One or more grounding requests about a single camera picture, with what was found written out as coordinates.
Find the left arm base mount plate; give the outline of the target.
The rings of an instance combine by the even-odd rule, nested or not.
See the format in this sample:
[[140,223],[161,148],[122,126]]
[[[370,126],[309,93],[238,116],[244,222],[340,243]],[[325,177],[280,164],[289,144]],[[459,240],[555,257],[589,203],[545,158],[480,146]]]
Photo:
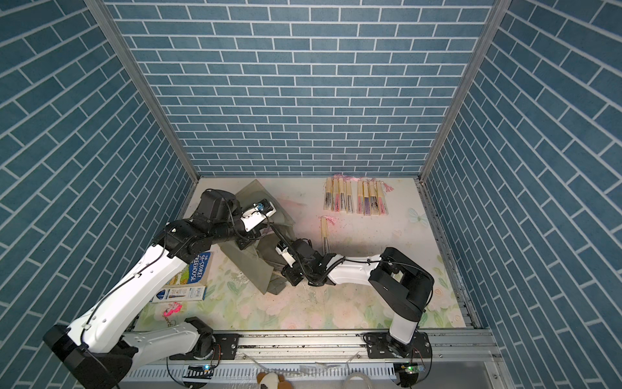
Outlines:
[[189,353],[175,354],[173,361],[229,361],[236,357],[239,340],[237,333],[215,333],[210,339],[200,340]]

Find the olive green canvas tote bag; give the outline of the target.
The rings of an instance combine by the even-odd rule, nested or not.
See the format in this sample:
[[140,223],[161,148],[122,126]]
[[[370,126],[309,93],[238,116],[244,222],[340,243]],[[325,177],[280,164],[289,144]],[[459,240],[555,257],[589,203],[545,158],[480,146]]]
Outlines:
[[[259,180],[255,179],[239,190],[236,197],[244,208],[259,200],[270,200],[276,208],[276,213],[270,217],[271,222],[290,242],[296,239],[293,230],[295,221]],[[261,230],[259,240],[250,243],[244,250],[240,250],[235,241],[220,243],[219,247],[260,293],[278,295],[288,284],[281,275],[288,263],[276,251],[279,242],[276,234],[266,227]]]

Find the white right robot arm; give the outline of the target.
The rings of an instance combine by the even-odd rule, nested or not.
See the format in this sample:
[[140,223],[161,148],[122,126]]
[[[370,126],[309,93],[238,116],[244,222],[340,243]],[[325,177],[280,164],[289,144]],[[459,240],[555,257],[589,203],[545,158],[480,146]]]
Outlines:
[[286,262],[282,276],[293,286],[306,280],[313,287],[353,284],[374,288],[395,314],[389,337],[401,345],[411,343],[432,300],[433,276],[393,247],[369,257],[347,257],[320,254],[310,241],[298,239],[279,242],[275,251]]

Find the white black-inked fan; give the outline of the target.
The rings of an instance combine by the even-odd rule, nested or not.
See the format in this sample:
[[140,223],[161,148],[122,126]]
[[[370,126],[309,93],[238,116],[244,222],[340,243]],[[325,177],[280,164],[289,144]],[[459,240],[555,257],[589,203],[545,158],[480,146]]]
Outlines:
[[330,245],[330,230],[329,226],[335,224],[334,217],[322,216],[320,218],[320,230],[322,238],[322,249],[324,254],[333,253]]

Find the pink teal fan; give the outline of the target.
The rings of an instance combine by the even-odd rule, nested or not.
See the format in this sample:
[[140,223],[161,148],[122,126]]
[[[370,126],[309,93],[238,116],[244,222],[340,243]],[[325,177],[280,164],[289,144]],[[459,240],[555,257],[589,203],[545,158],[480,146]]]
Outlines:
[[377,203],[378,203],[378,209],[381,215],[388,215],[389,214],[389,209],[388,209],[388,203],[386,200],[386,194],[390,193],[393,191],[393,187],[389,186],[388,184],[384,183],[384,181],[376,181],[376,187],[377,187]]

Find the pink folding fan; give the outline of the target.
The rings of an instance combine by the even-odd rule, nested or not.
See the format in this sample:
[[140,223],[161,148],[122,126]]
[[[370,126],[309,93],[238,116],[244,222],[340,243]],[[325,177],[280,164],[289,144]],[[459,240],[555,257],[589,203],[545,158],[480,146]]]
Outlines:
[[341,201],[340,201],[340,181],[337,177],[332,178],[331,184],[331,198],[332,198],[332,206],[331,209],[334,212],[339,212],[341,209]]

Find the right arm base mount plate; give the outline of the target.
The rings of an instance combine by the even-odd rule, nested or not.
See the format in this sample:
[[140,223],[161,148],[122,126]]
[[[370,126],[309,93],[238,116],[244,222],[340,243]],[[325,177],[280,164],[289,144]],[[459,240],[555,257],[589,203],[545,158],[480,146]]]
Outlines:
[[362,340],[370,359],[428,359],[432,356],[432,346],[425,332],[415,332],[406,345],[391,337],[389,332],[367,332]]

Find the black patterned bamboo folding fan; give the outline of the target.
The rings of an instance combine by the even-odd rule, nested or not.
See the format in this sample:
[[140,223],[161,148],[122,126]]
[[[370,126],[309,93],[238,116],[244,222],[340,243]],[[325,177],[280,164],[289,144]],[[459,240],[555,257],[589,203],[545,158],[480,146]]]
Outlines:
[[327,178],[325,182],[325,194],[324,194],[324,210],[335,210],[334,205],[334,179],[332,177]]

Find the purple folding fan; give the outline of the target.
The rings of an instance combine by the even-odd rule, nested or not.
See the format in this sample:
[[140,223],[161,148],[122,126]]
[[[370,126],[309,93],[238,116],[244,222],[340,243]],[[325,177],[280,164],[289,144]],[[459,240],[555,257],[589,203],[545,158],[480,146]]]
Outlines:
[[371,216],[372,215],[372,203],[370,196],[370,186],[369,180],[364,180],[362,183],[362,192],[363,192],[363,205],[364,205],[364,215]]

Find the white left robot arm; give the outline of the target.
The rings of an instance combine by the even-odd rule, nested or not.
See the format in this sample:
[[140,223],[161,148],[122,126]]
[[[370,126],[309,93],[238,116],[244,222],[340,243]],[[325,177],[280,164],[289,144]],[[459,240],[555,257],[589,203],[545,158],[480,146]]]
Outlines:
[[45,344],[85,388],[116,388],[131,371],[175,355],[214,358],[213,331],[196,317],[143,335],[128,335],[126,329],[167,282],[213,244],[253,241],[263,212],[272,210],[263,204],[242,209],[234,194],[204,191],[191,217],[165,225],[128,274],[85,314],[48,330]]

